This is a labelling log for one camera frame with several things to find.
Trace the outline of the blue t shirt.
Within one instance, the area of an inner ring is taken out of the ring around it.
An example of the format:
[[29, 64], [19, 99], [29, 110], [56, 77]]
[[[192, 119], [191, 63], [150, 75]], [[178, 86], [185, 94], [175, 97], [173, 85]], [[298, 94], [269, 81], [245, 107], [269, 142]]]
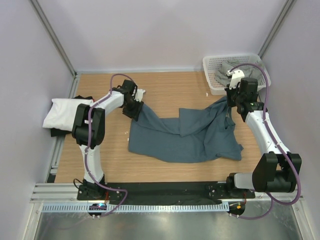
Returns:
[[160, 118], [144, 105], [131, 122], [128, 150], [167, 163], [241, 161], [244, 148], [236, 140], [235, 126], [225, 96], [204, 109], [180, 108], [173, 118]]

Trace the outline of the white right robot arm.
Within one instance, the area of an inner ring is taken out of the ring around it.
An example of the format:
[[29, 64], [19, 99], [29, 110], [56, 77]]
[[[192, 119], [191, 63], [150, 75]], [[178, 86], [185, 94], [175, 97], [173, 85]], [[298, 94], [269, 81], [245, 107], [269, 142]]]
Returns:
[[237, 198], [244, 189], [265, 193], [292, 193], [298, 184], [302, 165], [299, 154], [282, 143], [270, 121], [263, 102], [258, 101], [258, 81], [249, 77], [232, 79], [225, 88], [227, 104], [235, 107], [251, 129], [261, 158], [252, 173], [233, 173], [233, 181], [225, 185], [225, 192]]

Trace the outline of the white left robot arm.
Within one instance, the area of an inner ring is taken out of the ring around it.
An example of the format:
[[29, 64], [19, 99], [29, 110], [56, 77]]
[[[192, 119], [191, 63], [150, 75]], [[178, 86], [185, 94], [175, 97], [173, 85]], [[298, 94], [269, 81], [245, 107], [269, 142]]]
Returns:
[[125, 79], [99, 100], [77, 107], [71, 135], [79, 145], [84, 164], [84, 177], [78, 187], [80, 199], [101, 200], [107, 194], [100, 150], [106, 133], [106, 117], [121, 108], [125, 116], [137, 121], [144, 105], [144, 93], [134, 81]]

